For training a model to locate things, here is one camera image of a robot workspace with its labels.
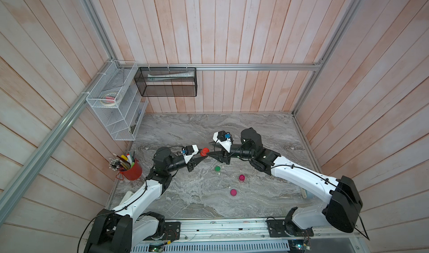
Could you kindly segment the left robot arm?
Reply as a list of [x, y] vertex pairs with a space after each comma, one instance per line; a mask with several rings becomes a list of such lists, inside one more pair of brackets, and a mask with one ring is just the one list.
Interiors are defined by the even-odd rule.
[[103, 209], [91, 220], [93, 225], [84, 252], [129, 253], [148, 237], [162, 237], [164, 216], [145, 210], [167, 190], [173, 171], [187, 168], [191, 172], [209, 152], [207, 148], [200, 150], [197, 145], [182, 148], [178, 155], [168, 147], [159, 148], [144, 185], [114, 209]]

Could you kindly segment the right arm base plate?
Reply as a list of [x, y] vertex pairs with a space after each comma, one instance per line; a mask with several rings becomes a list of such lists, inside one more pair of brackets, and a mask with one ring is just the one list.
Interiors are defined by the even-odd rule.
[[314, 232], [312, 228], [300, 229], [292, 221], [286, 219], [275, 219], [269, 217], [266, 220], [267, 228], [270, 237], [313, 237]]

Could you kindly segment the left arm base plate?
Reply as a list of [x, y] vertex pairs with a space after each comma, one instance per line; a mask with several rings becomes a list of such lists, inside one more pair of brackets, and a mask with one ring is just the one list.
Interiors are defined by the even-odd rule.
[[149, 236], [145, 241], [175, 241], [180, 239], [181, 223], [167, 222], [163, 225], [162, 230], [157, 231], [155, 235]]

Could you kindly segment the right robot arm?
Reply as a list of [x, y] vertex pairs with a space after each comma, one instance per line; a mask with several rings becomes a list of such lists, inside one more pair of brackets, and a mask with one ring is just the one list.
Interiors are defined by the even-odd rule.
[[288, 236], [309, 235], [314, 227], [332, 226], [344, 233], [356, 231], [362, 219], [363, 201], [354, 181], [347, 176], [337, 179], [292, 162], [279, 152], [267, 149], [261, 135], [253, 128], [241, 132], [241, 143], [233, 144], [231, 134], [219, 131], [213, 135], [213, 151], [203, 149], [201, 156], [210, 156], [223, 163], [231, 159], [247, 161], [255, 170], [289, 181], [321, 200], [320, 204], [292, 208], [280, 222]]

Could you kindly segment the red paint jar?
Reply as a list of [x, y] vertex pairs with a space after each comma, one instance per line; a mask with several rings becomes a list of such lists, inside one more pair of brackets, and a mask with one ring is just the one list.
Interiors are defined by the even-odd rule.
[[204, 148], [204, 149], [201, 150], [200, 156], [201, 157], [206, 157], [209, 152], [210, 152], [210, 150], [208, 148]]

